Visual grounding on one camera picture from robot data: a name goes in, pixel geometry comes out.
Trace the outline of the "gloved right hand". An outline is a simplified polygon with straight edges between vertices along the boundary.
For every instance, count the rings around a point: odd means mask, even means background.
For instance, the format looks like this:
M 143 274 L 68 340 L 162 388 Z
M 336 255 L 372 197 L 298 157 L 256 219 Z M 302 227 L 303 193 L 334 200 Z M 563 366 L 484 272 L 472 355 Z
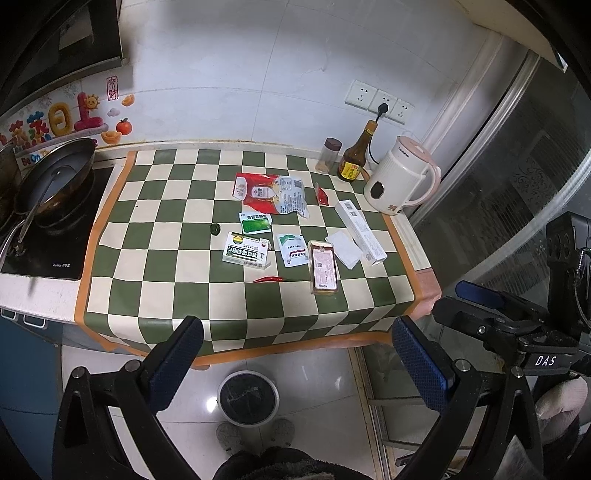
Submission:
M 566 433 L 578 417 L 587 396 L 588 385 L 581 377 L 562 382 L 542 395 L 535 409 L 543 444 L 549 444 Z

